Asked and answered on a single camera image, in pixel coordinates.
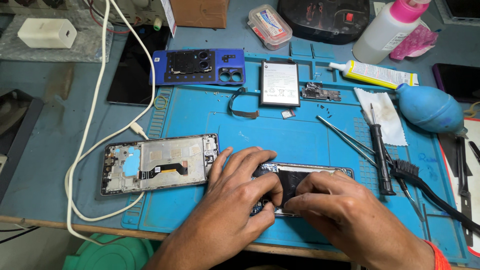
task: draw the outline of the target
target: pink plastic bag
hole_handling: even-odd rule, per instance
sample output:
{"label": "pink plastic bag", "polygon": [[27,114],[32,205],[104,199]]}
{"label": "pink plastic bag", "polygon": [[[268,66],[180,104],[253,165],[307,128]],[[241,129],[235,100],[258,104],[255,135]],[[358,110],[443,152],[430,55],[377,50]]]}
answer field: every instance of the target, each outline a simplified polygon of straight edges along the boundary
{"label": "pink plastic bag", "polygon": [[438,33],[419,25],[391,53],[390,58],[402,60],[405,56],[416,57],[435,47]]}

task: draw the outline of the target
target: finger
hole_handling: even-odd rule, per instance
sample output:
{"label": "finger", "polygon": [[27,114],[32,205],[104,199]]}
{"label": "finger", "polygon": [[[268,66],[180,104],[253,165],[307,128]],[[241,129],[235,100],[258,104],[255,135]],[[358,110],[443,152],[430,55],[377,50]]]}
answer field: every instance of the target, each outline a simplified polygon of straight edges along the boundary
{"label": "finger", "polygon": [[237,171],[242,177],[240,179],[244,179],[248,181],[248,177],[252,175],[252,173],[257,169],[258,165],[261,163],[272,160],[276,157],[276,152],[272,150],[262,150],[250,153],[245,156],[241,164],[238,166]]}
{"label": "finger", "polygon": [[272,202],[268,202],[260,213],[248,219],[248,223],[245,225],[245,232],[252,236],[251,241],[257,239],[261,233],[275,223],[274,211],[275,207]]}
{"label": "finger", "polygon": [[351,178],[350,176],[346,175],[346,174],[345,174],[344,172],[342,172],[342,171],[335,171],[335,172],[333,173],[333,175],[340,176],[340,177],[342,177],[343,179],[345,179],[345,180],[347,180],[347,181],[354,181],[354,182],[355,182],[355,180],[354,180],[353,178]]}
{"label": "finger", "polygon": [[297,186],[296,196],[305,193],[325,193],[340,195],[344,191],[346,180],[336,172],[328,171],[311,172]]}
{"label": "finger", "polygon": [[328,237],[330,235],[337,234],[339,229],[335,220],[318,214],[311,210],[302,210],[300,215],[305,219],[313,228],[317,229],[324,236]]}
{"label": "finger", "polygon": [[238,151],[237,153],[234,153],[230,156],[230,158],[227,161],[227,164],[225,165],[225,168],[223,169],[223,173],[225,176],[230,176],[232,173],[238,168],[238,166],[242,163],[243,159],[254,152],[261,151],[262,149],[257,146],[252,146],[249,148],[245,148],[243,150]]}
{"label": "finger", "polygon": [[346,196],[305,193],[288,200],[283,208],[293,211],[311,210],[341,223],[345,220],[346,213],[353,211],[354,200]]}
{"label": "finger", "polygon": [[267,193],[269,193],[273,204],[279,206],[282,203],[282,183],[278,176],[273,172],[257,177],[244,185],[247,185],[249,189],[253,191],[255,196],[255,201],[253,203]]}
{"label": "finger", "polygon": [[233,147],[229,146],[225,148],[213,162],[212,168],[210,168],[210,177],[208,178],[208,189],[214,186],[215,182],[220,178],[222,174],[222,168],[227,160],[228,156],[233,152]]}

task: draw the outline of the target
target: yellow rubber band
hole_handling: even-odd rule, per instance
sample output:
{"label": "yellow rubber band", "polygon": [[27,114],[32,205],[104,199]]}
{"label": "yellow rubber band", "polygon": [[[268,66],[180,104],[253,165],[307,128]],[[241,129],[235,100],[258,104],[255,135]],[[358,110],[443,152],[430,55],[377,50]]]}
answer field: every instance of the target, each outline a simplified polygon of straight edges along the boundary
{"label": "yellow rubber band", "polygon": [[[156,106],[156,100],[157,100],[158,98],[163,98],[163,99],[165,100],[165,104],[163,105],[162,108],[159,108],[159,107]],[[168,100],[167,100],[164,96],[161,96],[161,95],[158,95],[158,96],[155,98],[155,100],[153,101],[153,106],[155,106],[155,109],[157,109],[157,110],[163,110],[163,109],[165,109],[165,108],[167,107],[167,104],[168,104]]]}
{"label": "yellow rubber band", "polygon": [[471,114],[469,116],[465,116],[465,118],[473,118],[473,117],[475,117],[475,115],[477,115],[477,112],[480,111],[480,109],[477,109],[477,110],[473,109],[473,107],[475,107],[475,105],[477,105],[477,104],[480,104],[480,101],[473,103],[472,106],[470,106],[470,109],[463,111],[463,113],[470,113]]}

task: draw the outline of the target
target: blue rubber blower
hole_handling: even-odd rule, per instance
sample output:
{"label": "blue rubber blower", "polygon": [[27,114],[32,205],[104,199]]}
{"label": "blue rubber blower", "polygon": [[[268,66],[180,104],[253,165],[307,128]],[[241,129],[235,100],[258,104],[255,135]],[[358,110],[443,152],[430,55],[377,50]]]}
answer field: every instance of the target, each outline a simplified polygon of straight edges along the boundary
{"label": "blue rubber blower", "polygon": [[430,132],[467,137],[462,107],[451,95],[434,87],[408,84],[399,85],[395,92],[402,114],[412,124]]}

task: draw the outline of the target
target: red switch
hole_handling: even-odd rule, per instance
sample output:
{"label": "red switch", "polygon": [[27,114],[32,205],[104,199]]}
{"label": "red switch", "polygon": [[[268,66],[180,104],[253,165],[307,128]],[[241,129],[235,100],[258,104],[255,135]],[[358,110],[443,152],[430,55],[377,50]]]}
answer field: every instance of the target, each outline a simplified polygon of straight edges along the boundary
{"label": "red switch", "polygon": [[353,14],[352,13],[347,13],[346,20],[349,22],[353,22]]}

